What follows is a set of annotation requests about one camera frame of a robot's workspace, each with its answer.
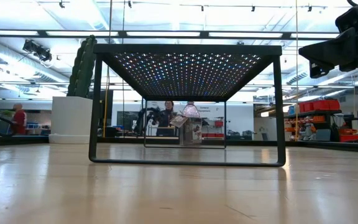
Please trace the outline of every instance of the camera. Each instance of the camera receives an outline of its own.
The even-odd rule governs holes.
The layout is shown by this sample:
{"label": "camera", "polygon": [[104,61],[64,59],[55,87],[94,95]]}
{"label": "camera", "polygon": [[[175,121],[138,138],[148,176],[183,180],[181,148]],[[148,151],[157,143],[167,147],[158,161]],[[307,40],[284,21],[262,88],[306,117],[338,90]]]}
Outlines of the camera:
{"label": "camera", "polygon": [[348,2],[353,7],[335,20],[339,36],[299,49],[299,54],[310,61],[311,78],[325,76],[337,65],[343,72],[358,68],[358,5]]}

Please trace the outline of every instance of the woman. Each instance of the woman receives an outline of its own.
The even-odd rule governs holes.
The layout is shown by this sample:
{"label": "woman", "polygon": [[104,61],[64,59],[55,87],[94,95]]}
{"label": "woman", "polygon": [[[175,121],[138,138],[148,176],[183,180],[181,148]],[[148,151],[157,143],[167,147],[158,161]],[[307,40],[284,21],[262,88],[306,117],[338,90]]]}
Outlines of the woman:
{"label": "woman", "polygon": [[170,121],[176,116],[176,113],[173,112],[173,101],[165,102],[165,110],[161,111],[162,117],[157,128],[157,136],[164,137],[174,137],[175,130],[167,129],[166,127],[171,127]]}

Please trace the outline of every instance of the wooden floor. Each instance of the wooden floor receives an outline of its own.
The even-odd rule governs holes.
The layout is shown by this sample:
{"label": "wooden floor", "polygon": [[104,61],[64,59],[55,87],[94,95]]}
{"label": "wooden floor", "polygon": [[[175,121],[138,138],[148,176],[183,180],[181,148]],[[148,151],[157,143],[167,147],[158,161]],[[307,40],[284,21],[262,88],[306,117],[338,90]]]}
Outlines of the wooden floor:
{"label": "wooden floor", "polygon": [[[0,147],[0,223],[357,223],[358,153],[288,148],[283,168],[93,164],[87,146]],[[99,144],[117,159],[223,161],[224,152]],[[274,161],[229,147],[226,161]]]}

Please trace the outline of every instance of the led table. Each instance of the led table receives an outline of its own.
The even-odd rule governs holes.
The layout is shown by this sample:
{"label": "led table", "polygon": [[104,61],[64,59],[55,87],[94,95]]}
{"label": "led table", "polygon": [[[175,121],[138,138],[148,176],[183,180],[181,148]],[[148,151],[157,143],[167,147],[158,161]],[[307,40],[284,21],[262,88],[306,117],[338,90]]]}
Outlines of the led table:
{"label": "led table", "polygon": [[[89,141],[93,162],[201,166],[270,166],[285,163],[281,46],[96,44],[94,98]],[[224,102],[273,63],[277,120],[276,163],[138,161],[96,157],[102,62],[147,101]]]}

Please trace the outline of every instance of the cactus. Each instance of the cactus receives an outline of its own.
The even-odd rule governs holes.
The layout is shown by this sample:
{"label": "cactus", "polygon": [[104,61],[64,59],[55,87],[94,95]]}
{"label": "cactus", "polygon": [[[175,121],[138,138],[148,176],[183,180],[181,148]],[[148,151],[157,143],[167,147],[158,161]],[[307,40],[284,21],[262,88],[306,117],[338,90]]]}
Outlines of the cactus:
{"label": "cactus", "polygon": [[88,96],[96,58],[93,53],[93,47],[97,42],[94,35],[82,41],[74,61],[67,96],[79,96],[83,98]]}

